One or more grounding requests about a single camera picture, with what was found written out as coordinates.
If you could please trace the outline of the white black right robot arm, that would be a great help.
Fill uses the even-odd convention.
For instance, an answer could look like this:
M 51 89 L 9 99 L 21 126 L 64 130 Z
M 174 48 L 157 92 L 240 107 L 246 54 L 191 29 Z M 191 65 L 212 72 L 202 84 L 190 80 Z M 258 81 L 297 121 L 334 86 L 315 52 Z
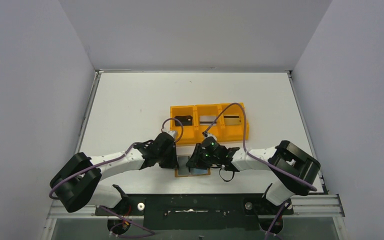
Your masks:
M 212 136 L 196 144 L 186 166 L 203 170 L 214 167 L 233 173 L 271 171 L 276 180 L 263 197 L 274 206 L 280 206 L 292 196 L 307 196 L 317 191 L 314 181 L 321 168 L 315 158 L 288 140 L 274 147 L 247 149 L 226 147 Z

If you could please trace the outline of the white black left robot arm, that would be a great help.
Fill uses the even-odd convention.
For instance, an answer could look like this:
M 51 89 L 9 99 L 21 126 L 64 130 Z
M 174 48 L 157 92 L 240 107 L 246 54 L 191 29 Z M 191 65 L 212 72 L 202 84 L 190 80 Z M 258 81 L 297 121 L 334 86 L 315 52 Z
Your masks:
M 134 142 L 127 150 L 108 155 L 74 154 L 51 179 L 49 197 L 59 200 L 69 213 L 86 205 L 118 206 L 127 196 L 117 184 L 105 186 L 101 181 L 128 171 L 139 171 L 158 164 L 163 169 L 176 169 L 175 130 L 161 132 L 154 140 Z

